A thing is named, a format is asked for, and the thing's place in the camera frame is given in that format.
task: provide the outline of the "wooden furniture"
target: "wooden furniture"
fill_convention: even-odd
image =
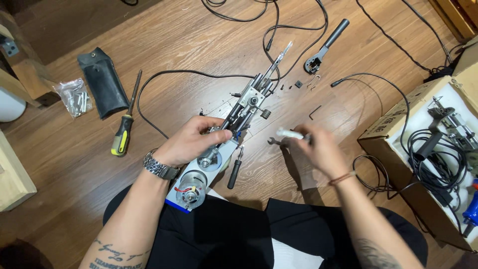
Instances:
[[[8,211],[36,193],[36,187],[0,131],[0,212]]]
[[[458,41],[467,42],[478,34],[476,0],[429,1]]]
[[[0,35],[3,40],[14,41],[18,53],[9,55],[2,49],[6,60],[6,70],[0,70],[0,86],[27,101],[35,107],[49,106],[60,100],[53,90],[53,82],[48,69],[44,66],[23,37],[15,19],[0,2]]]

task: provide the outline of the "screwdriver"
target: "screwdriver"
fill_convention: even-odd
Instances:
[[[234,188],[234,184],[236,183],[236,178],[238,177],[239,167],[242,163],[242,161],[240,160],[240,158],[242,157],[242,152],[244,152],[244,145],[242,145],[240,148],[239,157],[236,160],[236,162],[234,162],[234,168],[232,169],[232,174],[231,174],[231,177],[229,178],[228,189],[230,190]]]
[[[113,146],[111,147],[111,153],[118,157],[122,157],[126,153],[126,148],[128,147],[128,142],[130,141],[131,126],[133,124],[133,104],[134,100],[136,99],[136,93],[138,92],[138,87],[140,85],[142,74],[143,70],[140,70],[140,72],[138,73],[138,78],[136,79],[136,84],[134,85],[130,107],[128,108],[128,112],[126,112],[126,114],[121,117],[121,124],[115,134]]]

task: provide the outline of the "wristwatch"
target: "wristwatch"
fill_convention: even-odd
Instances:
[[[171,167],[169,165],[162,164],[158,162],[155,158],[153,158],[152,154],[157,149],[158,148],[155,148],[152,151],[148,152],[148,154],[146,154],[143,160],[144,168],[162,179],[165,179],[165,180],[174,179],[177,173],[179,172],[179,169]]]

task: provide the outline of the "black handle grip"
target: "black handle grip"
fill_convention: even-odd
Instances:
[[[423,162],[425,161],[430,153],[432,152],[433,148],[438,144],[440,139],[442,138],[442,133],[434,133],[432,134],[425,143],[415,152],[413,155],[417,160]]]
[[[347,19],[343,19],[337,26],[337,28],[335,28],[335,30],[329,36],[329,38],[327,38],[327,41],[324,43],[324,47],[329,48],[349,24],[350,22]]]
[[[232,190],[234,188],[234,184],[236,183],[236,178],[238,177],[239,167],[242,161],[236,160],[234,162],[234,168],[232,169],[231,177],[229,178],[228,189]]]

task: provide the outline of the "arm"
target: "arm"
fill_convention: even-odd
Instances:
[[[311,134],[312,145],[293,141],[311,163],[329,180],[350,172],[333,135],[318,127],[302,124],[296,131]],[[354,177],[335,186],[352,244],[363,268],[423,268],[402,237],[365,195]]]
[[[201,135],[223,119],[191,118],[153,154],[159,162],[177,167],[197,158],[208,147],[232,137],[229,130]],[[89,247],[80,268],[145,268],[153,245],[159,216],[163,209],[169,181],[145,169],[128,194]]]

